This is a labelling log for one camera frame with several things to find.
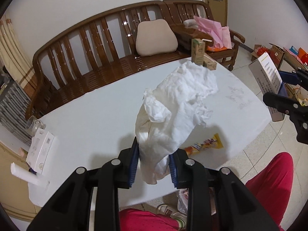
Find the white and blue medicine box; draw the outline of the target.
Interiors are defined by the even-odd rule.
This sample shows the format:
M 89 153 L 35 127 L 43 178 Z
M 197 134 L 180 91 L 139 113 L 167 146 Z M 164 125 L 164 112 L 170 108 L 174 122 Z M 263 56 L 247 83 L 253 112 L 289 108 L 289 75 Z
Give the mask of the white and blue medicine box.
M 288 96 L 278 69 L 267 52 L 249 64 L 249 69 L 263 95 L 273 93 L 284 97 Z

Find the yellow snack wrapper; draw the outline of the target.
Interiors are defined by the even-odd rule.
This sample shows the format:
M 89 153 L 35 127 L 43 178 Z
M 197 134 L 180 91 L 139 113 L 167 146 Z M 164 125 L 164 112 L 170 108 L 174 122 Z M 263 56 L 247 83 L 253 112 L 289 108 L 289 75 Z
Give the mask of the yellow snack wrapper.
M 223 144 L 221 142 L 218 133 L 214 134 L 212 138 L 204 140 L 202 143 L 195 143 L 192 146 L 184 148 L 186 154 L 190 157 L 206 149 L 222 149 Z

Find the white tissue paper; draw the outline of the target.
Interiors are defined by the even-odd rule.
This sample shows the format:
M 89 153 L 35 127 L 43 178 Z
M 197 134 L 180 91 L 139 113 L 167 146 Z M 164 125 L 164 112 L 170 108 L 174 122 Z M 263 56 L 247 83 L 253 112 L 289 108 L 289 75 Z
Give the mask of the white tissue paper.
M 157 85 L 144 91 L 135 123 L 144 182 L 155 185 L 169 173 L 169 155 L 193 129 L 211 117 L 208 96 L 218 92 L 213 71 L 187 61 Z

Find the plastic trash bag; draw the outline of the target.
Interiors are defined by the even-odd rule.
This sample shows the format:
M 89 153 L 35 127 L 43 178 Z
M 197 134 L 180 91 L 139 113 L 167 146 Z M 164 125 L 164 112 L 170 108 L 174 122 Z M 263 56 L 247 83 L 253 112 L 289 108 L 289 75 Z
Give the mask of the plastic trash bag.
M 215 203 L 215 194 L 213 191 L 213 188 L 209 188 L 209 196 L 210 196 L 210 206 L 211 206 L 211 215 L 216 214 L 216 203 Z M 188 197 L 189 197 L 189 192 L 188 189 L 180 189 L 177 192 L 177 209 L 187 215 L 188 212 Z

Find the cardboard boxes on floor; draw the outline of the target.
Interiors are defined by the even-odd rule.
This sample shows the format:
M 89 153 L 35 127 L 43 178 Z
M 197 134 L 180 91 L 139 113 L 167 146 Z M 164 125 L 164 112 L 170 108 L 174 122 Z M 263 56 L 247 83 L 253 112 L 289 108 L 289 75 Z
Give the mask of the cardboard boxes on floor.
M 251 53 L 251 61 L 256 60 L 264 52 L 270 54 L 278 71 L 292 72 L 298 68 L 307 71 L 307 63 L 302 63 L 300 58 L 292 51 L 286 48 L 281 48 L 275 44 L 270 44 L 271 48 L 267 48 L 260 44 L 255 44 Z M 285 84 L 287 95 L 291 99 L 297 100 L 302 106 L 307 106 L 307 89 L 300 85 Z

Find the red trouser leg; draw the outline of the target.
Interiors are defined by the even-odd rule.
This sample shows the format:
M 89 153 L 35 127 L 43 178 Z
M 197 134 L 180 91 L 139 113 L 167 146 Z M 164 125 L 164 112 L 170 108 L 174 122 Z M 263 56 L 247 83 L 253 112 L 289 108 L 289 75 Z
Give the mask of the red trouser leg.
M 280 230 L 291 195 L 293 169 L 292 156 L 282 152 L 245 184 Z
M 120 229 L 125 231 L 180 230 L 178 221 L 149 211 L 125 209 L 119 212 Z

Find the white paper roll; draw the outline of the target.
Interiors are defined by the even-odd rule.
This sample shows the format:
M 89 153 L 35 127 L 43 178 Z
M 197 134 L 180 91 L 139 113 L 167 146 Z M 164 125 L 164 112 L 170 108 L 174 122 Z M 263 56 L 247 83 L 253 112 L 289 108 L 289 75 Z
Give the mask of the white paper roll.
M 35 175 L 15 163 L 10 165 L 10 171 L 15 177 L 38 187 L 46 188 L 50 182 L 42 175 Z

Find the red trouser leg left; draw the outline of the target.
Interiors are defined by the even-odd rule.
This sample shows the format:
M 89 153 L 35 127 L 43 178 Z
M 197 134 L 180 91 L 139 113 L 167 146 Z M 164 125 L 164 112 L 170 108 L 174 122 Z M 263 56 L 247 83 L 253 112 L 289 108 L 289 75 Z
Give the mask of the red trouser leg left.
M 180 230 L 178 221 L 149 211 L 125 209 L 119 212 L 120 229 L 125 231 Z

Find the white slipper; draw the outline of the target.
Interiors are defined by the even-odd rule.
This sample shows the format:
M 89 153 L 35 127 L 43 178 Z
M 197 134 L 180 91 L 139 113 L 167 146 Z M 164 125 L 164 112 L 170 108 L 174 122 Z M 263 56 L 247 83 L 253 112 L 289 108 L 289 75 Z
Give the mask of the white slipper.
M 178 230 L 186 230 L 187 228 L 187 215 L 179 212 L 177 209 L 173 208 L 168 204 L 161 204 L 157 206 L 157 214 L 164 215 L 166 217 L 172 218 L 178 223 Z

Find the white flat box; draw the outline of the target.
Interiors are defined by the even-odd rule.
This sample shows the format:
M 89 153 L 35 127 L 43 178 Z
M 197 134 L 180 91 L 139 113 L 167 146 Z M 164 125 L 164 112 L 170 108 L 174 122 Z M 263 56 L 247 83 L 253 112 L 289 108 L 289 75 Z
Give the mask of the white flat box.
M 54 135 L 45 129 L 39 128 L 32 137 L 31 146 L 26 162 L 36 173 L 42 174 L 46 157 L 54 140 Z

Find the pink plastic bag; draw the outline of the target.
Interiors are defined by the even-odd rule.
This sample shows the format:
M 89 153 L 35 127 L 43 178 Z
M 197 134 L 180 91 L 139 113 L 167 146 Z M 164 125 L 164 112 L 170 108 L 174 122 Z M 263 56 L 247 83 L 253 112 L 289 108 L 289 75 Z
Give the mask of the pink plastic bag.
M 232 48 L 230 30 L 228 26 L 222 26 L 220 22 L 194 16 L 198 30 L 210 35 L 213 46 L 207 48 L 210 52 L 218 52 Z

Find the small beige carton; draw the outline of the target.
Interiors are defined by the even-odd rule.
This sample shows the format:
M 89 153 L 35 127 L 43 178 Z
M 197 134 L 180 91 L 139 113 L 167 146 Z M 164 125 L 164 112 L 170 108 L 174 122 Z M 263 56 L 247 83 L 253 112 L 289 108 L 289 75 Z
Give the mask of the small beige carton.
M 217 62 L 205 53 L 204 54 L 203 66 L 208 68 L 209 70 L 216 70 Z

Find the tall green drink carton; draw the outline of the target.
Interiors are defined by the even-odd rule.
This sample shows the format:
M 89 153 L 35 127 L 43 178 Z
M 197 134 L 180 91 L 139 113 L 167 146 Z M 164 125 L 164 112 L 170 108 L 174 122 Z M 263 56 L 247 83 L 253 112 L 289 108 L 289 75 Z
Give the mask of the tall green drink carton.
M 202 39 L 192 39 L 191 61 L 197 65 L 203 65 L 206 43 Z

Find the beige seat cushion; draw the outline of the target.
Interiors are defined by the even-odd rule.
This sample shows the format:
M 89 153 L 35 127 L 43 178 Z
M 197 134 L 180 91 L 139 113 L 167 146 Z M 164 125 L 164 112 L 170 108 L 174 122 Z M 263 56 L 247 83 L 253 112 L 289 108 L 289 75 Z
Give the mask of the beige seat cushion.
M 138 25 L 136 51 L 140 56 L 172 53 L 177 47 L 177 37 L 166 20 L 143 21 Z

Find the long brown wooden bench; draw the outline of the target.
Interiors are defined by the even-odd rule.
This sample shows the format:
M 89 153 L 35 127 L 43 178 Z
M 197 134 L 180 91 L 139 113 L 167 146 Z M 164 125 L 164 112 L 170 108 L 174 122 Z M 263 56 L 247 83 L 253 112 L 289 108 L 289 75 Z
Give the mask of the long brown wooden bench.
M 25 117 L 41 117 L 87 92 L 188 57 L 183 47 L 149 57 L 137 53 L 137 27 L 150 21 L 151 10 L 170 26 L 198 13 L 185 1 L 148 1 L 107 10 L 66 29 L 33 56 L 38 84 Z

